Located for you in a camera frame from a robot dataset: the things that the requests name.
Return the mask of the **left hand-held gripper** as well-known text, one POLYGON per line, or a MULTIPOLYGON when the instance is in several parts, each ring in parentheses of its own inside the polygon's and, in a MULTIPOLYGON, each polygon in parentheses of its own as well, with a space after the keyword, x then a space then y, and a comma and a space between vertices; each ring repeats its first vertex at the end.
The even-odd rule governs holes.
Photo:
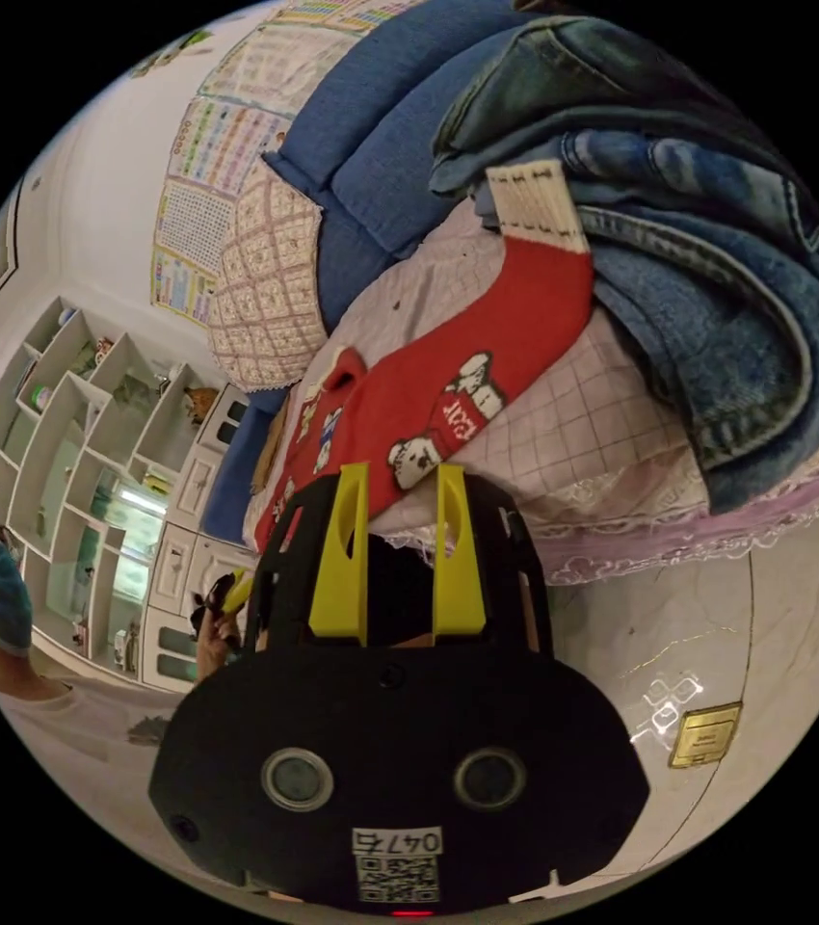
POLYGON ((244 609, 251 595, 253 578, 253 571, 236 569, 218 578, 206 594, 193 592, 195 607, 190 616, 192 629, 201 630, 208 611, 219 614, 224 607, 225 614, 238 614, 244 609))

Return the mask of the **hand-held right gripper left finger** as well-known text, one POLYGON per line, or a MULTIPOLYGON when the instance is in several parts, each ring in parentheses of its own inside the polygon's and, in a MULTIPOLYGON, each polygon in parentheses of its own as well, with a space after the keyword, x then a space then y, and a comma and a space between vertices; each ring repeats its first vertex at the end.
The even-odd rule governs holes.
POLYGON ((308 626, 322 644, 367 644, 368 465, 346 464, 321 548, 308 626))

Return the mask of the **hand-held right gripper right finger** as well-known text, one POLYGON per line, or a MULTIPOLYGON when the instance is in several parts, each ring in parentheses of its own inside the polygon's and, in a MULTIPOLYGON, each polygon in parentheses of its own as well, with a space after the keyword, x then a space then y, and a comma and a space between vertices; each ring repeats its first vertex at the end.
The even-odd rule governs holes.
POLYGON ((433 635, 478 637, 487 623, 464 470, 436 473, 433 635))

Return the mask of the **person's left hand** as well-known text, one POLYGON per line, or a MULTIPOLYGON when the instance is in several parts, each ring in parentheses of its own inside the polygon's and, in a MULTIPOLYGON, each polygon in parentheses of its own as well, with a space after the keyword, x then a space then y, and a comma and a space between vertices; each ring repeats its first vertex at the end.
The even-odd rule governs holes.
POLYGON ((196 685, 223 667, 242 642, 238 611, 216 614, 204 611, 198 631, 196 651, 196 685))

